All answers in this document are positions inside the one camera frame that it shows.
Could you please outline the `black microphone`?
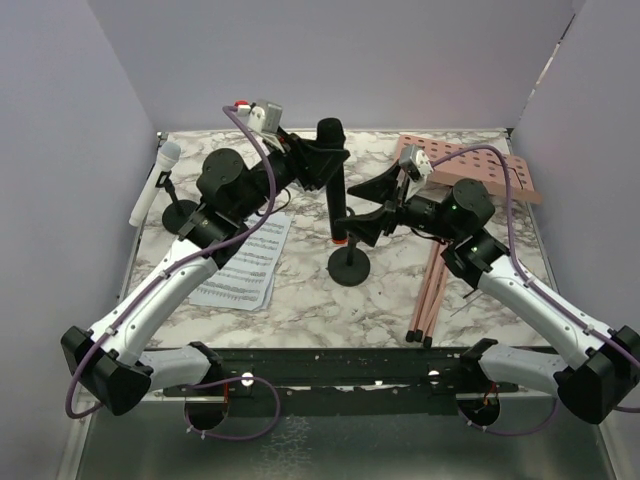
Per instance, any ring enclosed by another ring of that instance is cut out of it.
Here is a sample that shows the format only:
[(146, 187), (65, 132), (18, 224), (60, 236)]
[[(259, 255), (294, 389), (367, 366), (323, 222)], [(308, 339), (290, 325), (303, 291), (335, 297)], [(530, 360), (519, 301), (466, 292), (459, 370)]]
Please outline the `black microphone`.
[[(345, 135), (342, 123), (337, 118), (324, 118), (320, 120), (316, 128), (316, 142), (321, 148), (344, 149)], [(335, 244), (345, 244), (348, 234), (346, 230), (337, 224), (340, 218), (346, 216), (346, 194), (344, 183), (343, 162), (335, 169), (325, 189), (327, 208), (329, 214), (330, 232)]]

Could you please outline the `pink music stand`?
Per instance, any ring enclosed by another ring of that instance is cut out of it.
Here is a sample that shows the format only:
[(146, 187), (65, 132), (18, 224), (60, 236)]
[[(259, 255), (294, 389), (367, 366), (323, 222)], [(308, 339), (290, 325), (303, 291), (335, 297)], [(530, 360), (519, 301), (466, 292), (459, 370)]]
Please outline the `pink music stand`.
[(448, 277), (454, 275), (476, 288), (480, 274), (490, 269), (507, 248), (491, 238), (485, 225), (495, 213), (494, 195), (512, 188), (515, 198), (534, 204), (541, 201), (525, 160), (491, 149), (470, 150), (461, 145), (407, 138), (398, 147), (398, 158), (407, 145), (417, 145), (429, 157), (433, 172), (414, 195), (423, 201), (423, 213), (414, 233), (425, 233), (436, 242), (427, 263), (418, 305), (406, 335), (409, 342), (432, 346), (436, 323), (445, 298)]

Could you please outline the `sheet music page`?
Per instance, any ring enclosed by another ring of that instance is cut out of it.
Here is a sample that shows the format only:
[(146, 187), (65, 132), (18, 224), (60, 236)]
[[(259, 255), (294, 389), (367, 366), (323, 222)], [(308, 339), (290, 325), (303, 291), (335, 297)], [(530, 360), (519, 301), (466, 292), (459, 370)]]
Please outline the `sheet music page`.
[(270, 215), (261, 228), (253, 233), (217, 272), (242, 276), (274, 275), (290, 226), (291, 218), (285, 213)]
[(188, 297), (191, 305), (257, 311), (268, 306), (274, 275), (242, 276), (217, 272)]

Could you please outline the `white microphone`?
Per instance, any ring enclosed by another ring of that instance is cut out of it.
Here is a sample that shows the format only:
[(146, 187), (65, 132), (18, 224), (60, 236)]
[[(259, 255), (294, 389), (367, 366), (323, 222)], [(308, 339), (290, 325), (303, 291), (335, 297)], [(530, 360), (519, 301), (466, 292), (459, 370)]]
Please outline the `white microphone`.
[(169, 178), (172, 169), (181, 155), (179, 145), (166, 141), (158, 150), (156, 160), (146, 179), (144, 187), (131, 211), (128, 223), (132, 227), (140, 227), (145, 220), (164, 182)]

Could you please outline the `black round mic stand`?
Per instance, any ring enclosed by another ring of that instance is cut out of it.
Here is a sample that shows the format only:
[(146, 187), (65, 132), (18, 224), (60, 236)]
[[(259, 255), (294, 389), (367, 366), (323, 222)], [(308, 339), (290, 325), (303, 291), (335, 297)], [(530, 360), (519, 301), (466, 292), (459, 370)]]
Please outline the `black round mic stand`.
[(190, 215), (197, 209), (198, 204), (192, 200), (178, 198), (170, 172), (162, 172), (156, 186), (163, 188), (171, 199), (171, 204), (162, 214), (162, 225), (168, 232), (177, 235)]

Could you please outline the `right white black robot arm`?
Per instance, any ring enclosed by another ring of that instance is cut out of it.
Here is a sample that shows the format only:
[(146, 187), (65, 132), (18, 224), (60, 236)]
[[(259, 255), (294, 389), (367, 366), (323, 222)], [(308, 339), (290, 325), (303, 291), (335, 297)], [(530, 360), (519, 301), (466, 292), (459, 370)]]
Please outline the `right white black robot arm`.
[(541, 335), (553, 354), (482, 340), (459, 367), (461, 383), (481, 391), (492, 382), (513, 383), (558, 398), (576, 417), (601, 423), (639, 383), (639, 335), (614, 329), (585, 314), (529, 273), (513, 248), (485, 228), (495, 207), (479, 181), (457, 181), (442, 201), (419, 195), (419, 186), (397, 166), (348, 188), (378, 209), (341, 219), (369, 246), (398, 226), (445, 243), (452, 275), (499, 301)]

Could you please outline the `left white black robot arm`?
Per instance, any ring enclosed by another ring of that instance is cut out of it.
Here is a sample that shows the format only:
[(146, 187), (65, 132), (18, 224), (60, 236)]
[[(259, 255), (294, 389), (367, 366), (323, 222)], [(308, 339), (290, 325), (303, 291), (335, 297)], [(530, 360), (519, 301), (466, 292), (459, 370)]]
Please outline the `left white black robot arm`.
[(61, 346), (72, 374), (113, 415), (132, 410), (154, 390), (190, 386), (206, 395), (220, 385), (214, 352), (200, 342), (159, 352), (145, 348), (164, 321), (203, 282), (220, 271), (252, 233), (246, 221), (264, 216), (276, 196), (292, 183), (319, 190), (349, 156), (342, 124), (321, 120), (313, 139), (279, 129), (278, 146), (248, 167), (231, 148), (212, 151), (196, 185), (199, 203), (182, 219), (160, 264), (110, 314), (89, 329), (69, 328)]

